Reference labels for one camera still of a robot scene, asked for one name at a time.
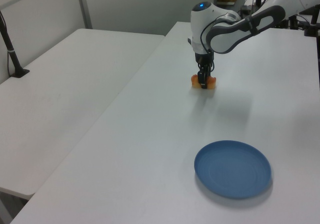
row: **table surface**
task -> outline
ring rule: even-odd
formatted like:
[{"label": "table surface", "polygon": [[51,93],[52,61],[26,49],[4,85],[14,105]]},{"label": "table surface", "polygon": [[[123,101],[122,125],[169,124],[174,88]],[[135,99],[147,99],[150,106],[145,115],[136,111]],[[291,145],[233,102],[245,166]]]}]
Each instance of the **table surface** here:
[{"label": "table surface", "polygon": [[0,85],[0,191],[29,199],[163,36],[79,29]]},{"label": "table surface", "polygon": [[[215,90],[178,22],[12,224],[318,224],[320,91],[314,38],[270,29],[215,56]],[[258,148],[272,186],[245,200],[209,192],[194,158],[208,143]]]}]

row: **black joint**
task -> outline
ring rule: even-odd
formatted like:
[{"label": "black joint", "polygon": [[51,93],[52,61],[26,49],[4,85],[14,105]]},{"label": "black joint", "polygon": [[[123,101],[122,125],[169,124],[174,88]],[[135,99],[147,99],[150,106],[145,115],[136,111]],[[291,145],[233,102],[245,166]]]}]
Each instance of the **black joint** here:
[{"label": "black joint", "polygon": [[207,74],[204,71],[204,68],[201,68],[201,70],[198,72],[198,82],[201,85],[201,88],[207,88]]},{"label": "black joint", "polygon": [[255,36],[257,34],[259,34],[260,32],[257,30],[257,26],[255,25],[253,19],[252,19],[252,16],[249,15],[245,18],[245,20],[247,21],[248,23],[248,26],[249,26],[249,31],[250,33]]}]

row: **orange block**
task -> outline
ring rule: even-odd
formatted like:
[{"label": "orange block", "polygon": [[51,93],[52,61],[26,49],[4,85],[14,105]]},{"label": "orange block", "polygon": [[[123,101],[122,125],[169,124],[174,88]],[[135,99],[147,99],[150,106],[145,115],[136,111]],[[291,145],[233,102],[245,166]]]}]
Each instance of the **orange block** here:
[{"label": "orange block", "polygon": [[[216,78],[212,78],[211,76],[209,76],[206,79],[206,86],[207,86],[206,88],[214,89],[216,86],[216,81],[217,81]],[[198,81],[198,75],[195,74],[191,77],[191,83],[193,88],[201,88],[201,84],[199,84],[199,81]]]}]

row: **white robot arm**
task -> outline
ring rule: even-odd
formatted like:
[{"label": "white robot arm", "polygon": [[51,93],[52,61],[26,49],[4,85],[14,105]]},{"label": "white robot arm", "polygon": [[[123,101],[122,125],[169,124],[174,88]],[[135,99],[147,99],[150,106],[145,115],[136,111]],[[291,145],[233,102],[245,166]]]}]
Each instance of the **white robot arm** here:
[{"label": "white robot arm", "polygon": [[210,2],[198,3],[191,11],[192,39],[188,41],[200,68],[198,81],[202,88],[207,88],[206,78],[214,68],[214,52],[228,53],[240,42],[318,3],[320,0],[266,0],[245,19]]}]

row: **orange object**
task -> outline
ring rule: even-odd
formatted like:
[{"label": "orange object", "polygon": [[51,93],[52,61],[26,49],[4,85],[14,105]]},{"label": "orange object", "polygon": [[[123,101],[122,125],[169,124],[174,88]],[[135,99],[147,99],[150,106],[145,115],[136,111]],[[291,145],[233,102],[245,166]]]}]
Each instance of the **orange object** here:
[{"label": "orange object", "polygon": [[[207,89],[214,89],[215,86],[216,86],[216,78],[212,78],[211,76],[209,76],[207,79],[206,79],[206,88]],[[198,81],[198,75],[193,75],[191,77],[191,83],[192,83],[192,87],[193,88],[201,88],[201,84],[199,84],[199,81]]]}]

